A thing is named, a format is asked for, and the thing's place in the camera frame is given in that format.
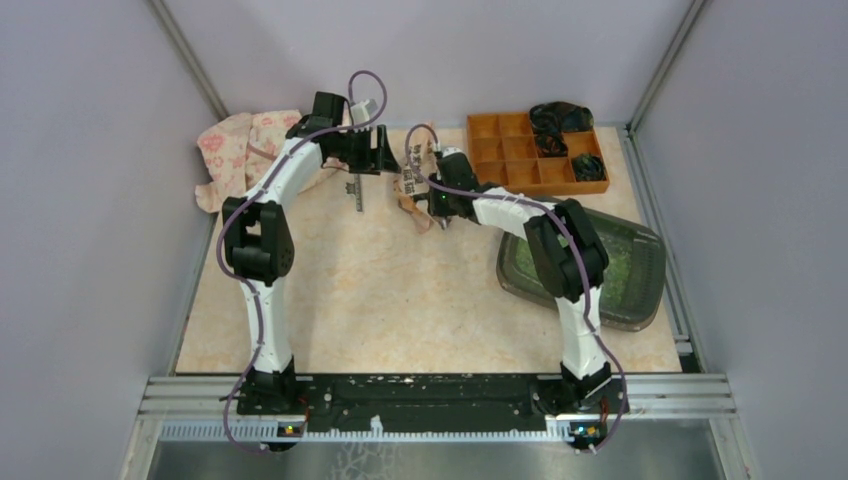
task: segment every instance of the beige marble surface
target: beige marble surface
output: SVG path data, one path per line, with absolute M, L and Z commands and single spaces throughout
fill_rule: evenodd
M 578 197 L 587 207 L 640 222 L 613 128 L 598 128 L 610 188 Z M 390 133 L 403 151 L 404 131 Z M 443 130 L 443 145 L 465 145 Z M 296 245 L 286 278 L 290 341 L 300 372 L 557 372 L 556 313 L 503 291 L 495 276 L 501 232 L 461 219 L 416 233 L 396 206 L 388 175 L 363 176 L 365 212 L 333 175 L 286 212 Z M 220 229 L 217 222 L 215 238 Z M 663 306 L 645 330 L 602 329 L 627 371 L 677 372 Z M 188 321 L 178 372 L 234 372 L 250 345 L 244 298 L 210 249 Z

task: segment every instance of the dark plastic container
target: dark plastic container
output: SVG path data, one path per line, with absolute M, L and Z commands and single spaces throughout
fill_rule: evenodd
M 601 324 L 636 332 L 651 324 L 665 286 L 665 246 L 651 229 L 586 209 L 610 257 L 601 290 Z M 505 233 L 498 252 L 498 280 L 504 290 L 556 310 L 536 277 L 525 240 Z

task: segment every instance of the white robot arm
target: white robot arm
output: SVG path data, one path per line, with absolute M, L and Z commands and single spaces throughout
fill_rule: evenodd
M 379 174 L 380 171 L 384 170 L 395 172 L 399 170 L 388 148 L 384 126 L 380 126 L 377 130 L 377 148 L 371 148 L 370 129 L 334 133 L 327 135 L 327 138 L 318 137 L 314 141 L 306 143 L 303 143 L 301 138 L 297 138 L 298 135 L 305 136 L 305 134 L 310 133 L 310 128 L 315 131 L 317 128 L 326 127 L 328 123 L 340 122 L 340 116 L 336 112 L 340 101 L 326 97 L 332 96 L 331 94 L 319 93 L 319 95 L 325 97 L 322 97 L 322 101 L 319 102 L 319 97 L 316 96 L 315 108 L 319 109 L 321 106 L 331 105 L 333 112 L 325 112 L 322 116 L 321 112 L 313 111 L 311 116 L 304 117 L 304 120 L 289 132 L 289 136 L 292 138 L 286 141 L 283 151 L 269 169 L 269 175 L 276 170 L 275 167 L 281 162 L 285 161 L 285 164 L 282 165 L 277 175 L 270 182 L 263 178 L 256 187 L 247 192 L 246 198 L 257 196 L 256 199 L 225 232 L 227 263 L 233 267 L 237 275 L 246 279 L 245 283 L 242 284 L 242 290 L 245 294 L 245 304 L 248 310 L 251 342 L 254 349 L 258 349 L 259 352 L 251 372 L 250 384 L 254 387 L 264 385 L 263 388 L 267 388 L 269 391 L 280 389 L 281 382 L 285 381 L 281 378 L 290 378 L 290 381 L 293 381 L 291 379 L 294 378 L 294 359 L 288 340 L 283 285 L 285 275 L 294 261 L 295 250 L 285 221 L 285 210 L 291 206 L 305 182 L 321 168 L 328 156 L 337 156 L 342 162 L 347 163 L 352 173 Z M 357 112 L 363 112 L 363 107 L 360 105 L 355 107 L 358 107 L 356 108 Z M 317 123 L 318 126 L 310 126 L 311 123 Z M 445 182 L 446 185 L 456 185 L 456 182 L 451 183 L 451 176 L 455 179 L 456 172 L 461 171 L 461 175 L 464 175 L 463 178 L 470 177 L 472 179 L 471 188 L 474 191 L 485 191 L 487 195 L 497 195 L 498 197 L 512 196 L 502 187 L 479 186 L 476 177 L 471 173 L 467 158 L 458 149 L 446 149 L 439 154 L 439 159 L 440 174 L 436 177 L 439 182 Z M 463 198 L 461 201 L 463 202 L 462 211 L 456 212 L 446 205 L 437 205 L 438 201 L 431 195 L 430 208 L 434 210 L 431 213 L 439 215 L 440 212 L 436 210 L 441 208 L 441 214 L 444 215 L 445 208 L 447 208 L 450 214 L 460 214 L 481 225 L 494 226 L 530 240 L 531 252 L 537 271 L 542 268 L 544 272 L 547 272 L 545 275 L 540 275 L 540 279 L 556 297 L 563 332 L 561 363 L 563 379 L 573 391 L 576 401 L 590 397 L 606 385 L 611 378 L 609 363 L 593 337 L 593 335 L 598 335 L 600 331 L 598 309 L 591 310 L 589 321 L 594 329 L 590 329 L 583 318 L 585 294 L 582 285 L 577 285 L 579 282 L 575 283 L 573 277 L 576 269 L 574 269 L 573 264 L 569 264 L 567 255 L 562 256 L 564 249 L 555 239 L 554 244 L 551 244 L 553 237 L 538 233 L 542 232 L 538 227 L 540 225 L 545 226 L 544 213 L 538 208 L 503 199 L 476 198 L 472 200 Z M 224 221 L 244 202 L 245 198 L 227 199 L 223 208 Z M 570 202 L 572 202 L 572 207 L 576 205 L 575 211 L 585 217 L 585 213 L 582 213 L 582 207 L 573 200 Z M 557 212 L 560 212 L 561 207 L 564 208 L 563 204 L 548 203 L 546 206 L 551 210 L 556 209 Z M 247 227 L 256 223 L 261 224 L 261 233 L 259 235 L 248 233 Z M 531 227 L 532 225 L 536 225 L 536 230 Z M 595 262 L 596 270 L 597 268 L 600 268 L 600 270 L 593 276 L 595 281 L 589 292 L 591 303 L 598 305 L 603 281 L 603 268 L 608 264 L 608 260 L 600 241 L 597 240 L 594 229 L 591 228 L 591 225 L 588 229 L 591 230 L 590 236 L 594 236 L 594 241 L 588 243 L 583 241 L 586 238 L 585 236 L 575 236 L 575 238 L 582 239 L 581 246 L 586 247 L 588 245 L 586 248 L 593 248 L 601 252 L 598 258 L 602 258 L 603 261 Z M 531 233 L 533 238 L 528 238 L 528 232 Z M 562 287 L 559 286 L 560 284 L 570 285 L 571 288 L 568 293 L 564 293 Z M 257 303 L 254 300 L 254 290 L 258 292 L 259 310 L 257 310 Z M 261 342 L 260 328 L 264 330 Z

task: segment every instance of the ruler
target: ruler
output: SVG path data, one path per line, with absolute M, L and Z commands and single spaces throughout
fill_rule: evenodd
M 356 201 L 356 211 L 359 213 L 364 212 L 364 208 L 362 207 L 362 176 L 359 174 L 353 175 L 352 183 L 345 183 L 345 193 L 348 195 L 353 195 L 353 198 Z

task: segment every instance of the pink floral cloth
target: pink floral cloth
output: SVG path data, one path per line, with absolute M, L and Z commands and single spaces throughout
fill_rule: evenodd
M 286 141 L 286 132 L 300 117 L 297 110 L 256 115 L 240 113 L 203 132 L 197 139 L 197 146 L 203 153 L 212 182 L 195 187 L 197 205 L 207 212 L 218 212 L 227 197 L 244 196 L 268 171 Z M 303 190 L 335 171 L 319 171 Z

